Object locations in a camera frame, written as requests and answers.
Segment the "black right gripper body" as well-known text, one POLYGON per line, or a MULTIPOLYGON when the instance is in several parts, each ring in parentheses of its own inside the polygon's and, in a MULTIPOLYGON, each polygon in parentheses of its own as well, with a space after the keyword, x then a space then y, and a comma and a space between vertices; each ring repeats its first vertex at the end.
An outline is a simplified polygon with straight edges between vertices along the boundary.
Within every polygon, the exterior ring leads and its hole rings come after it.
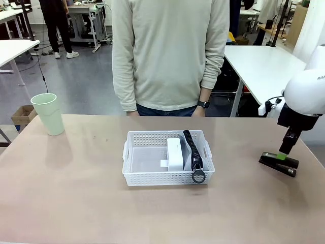
POLYGON ((277 124, 286 128, 300 131, 312 130, 318 116, 308 116, 295 112, 285 103, 280 111, 277 124))

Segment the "person's left hand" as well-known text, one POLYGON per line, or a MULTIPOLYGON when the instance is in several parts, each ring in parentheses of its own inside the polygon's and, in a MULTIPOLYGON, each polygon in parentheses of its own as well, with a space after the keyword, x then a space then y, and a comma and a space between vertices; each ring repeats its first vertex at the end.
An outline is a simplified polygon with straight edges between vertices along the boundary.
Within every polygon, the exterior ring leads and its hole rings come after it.
POLYGON ((191 115, 192 117, 205 117, 205 109, 203 107, 197 106, 191 115))

